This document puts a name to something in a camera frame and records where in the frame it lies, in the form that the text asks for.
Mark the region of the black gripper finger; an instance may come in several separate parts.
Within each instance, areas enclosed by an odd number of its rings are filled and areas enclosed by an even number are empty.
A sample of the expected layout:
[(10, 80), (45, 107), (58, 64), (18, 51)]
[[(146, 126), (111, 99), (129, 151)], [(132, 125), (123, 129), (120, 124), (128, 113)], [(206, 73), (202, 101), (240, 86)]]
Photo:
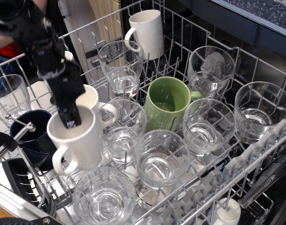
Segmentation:
[(57, 107), (57, 110), (60, 119), (66, 128), (74, 128), (82, 124), (81, 117), (76, 106), (68, 109), (60, 109)]

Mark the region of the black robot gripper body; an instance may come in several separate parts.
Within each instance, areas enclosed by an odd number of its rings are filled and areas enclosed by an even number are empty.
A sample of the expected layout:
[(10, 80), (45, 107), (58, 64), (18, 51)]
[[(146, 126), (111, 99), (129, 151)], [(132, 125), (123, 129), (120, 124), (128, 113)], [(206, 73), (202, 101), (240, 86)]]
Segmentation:
[(58, 110), (63, 115), (76, 113), (76, 98), (84, 93), (80, 65), (65, 58), (61, 39), (45, 38), (33, 42), (31, 56), (37, 75), (45, 79), (53, 93)]

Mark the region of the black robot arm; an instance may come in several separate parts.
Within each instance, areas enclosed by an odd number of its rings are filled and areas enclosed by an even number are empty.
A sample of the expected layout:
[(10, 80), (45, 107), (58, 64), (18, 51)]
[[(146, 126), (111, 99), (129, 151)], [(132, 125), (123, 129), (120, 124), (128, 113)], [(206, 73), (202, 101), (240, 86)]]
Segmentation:
[(85, 92), (81, 67), (65, 58), (65, 45), (31, 0), (0, 0), (0, 35), (10, 36), (47, 81), (66, 128), (81, 125), (76, 99)]

